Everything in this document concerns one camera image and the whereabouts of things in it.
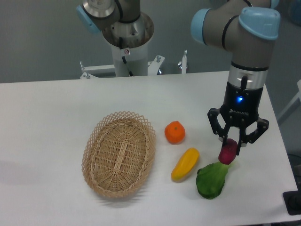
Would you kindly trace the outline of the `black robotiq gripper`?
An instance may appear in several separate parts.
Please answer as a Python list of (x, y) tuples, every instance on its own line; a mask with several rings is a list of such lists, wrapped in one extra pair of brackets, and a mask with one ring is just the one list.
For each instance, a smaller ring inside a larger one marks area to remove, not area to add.
[[(219, 136), (219, 140), (227, 143), (230, 127), (239, 128), (239, 140), (236, 155), (240, 148), (247, 143), (253, 144), (269, 128), (269, 121), (259, 118), (258, 107), (263, 88), (241, 90), (229, 82), (226, 86), (223, 105), (220, 109), (211, 108), (207, 113), (212, 131)], [(225, 121), (224, 128), (218, 121), (221, 114)], [(250, 134), (246, 134), (246, 128), (256, 122), (257, 128)]]

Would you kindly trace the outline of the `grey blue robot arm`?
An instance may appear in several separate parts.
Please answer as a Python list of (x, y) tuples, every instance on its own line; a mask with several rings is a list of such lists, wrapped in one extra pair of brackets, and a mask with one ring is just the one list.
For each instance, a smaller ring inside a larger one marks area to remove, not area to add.
[[(232, 53), (223, 105), (207, 115), (223, 147), (230, 144), (229, 129), (239, 129), (236, 152), (269, 127), (259, 117), (258, 107), (278, 38), (277, 4), (276, 0), (229, 0), (218, 9), (199, 10), (191, 21), (195, 41)], [(101, 32), (110, 44), (116, 76), (157, 73), (158, 66), (147, 60), (154, 25), (138, 0), (85, 0), (76, 11), (90, 32)]]

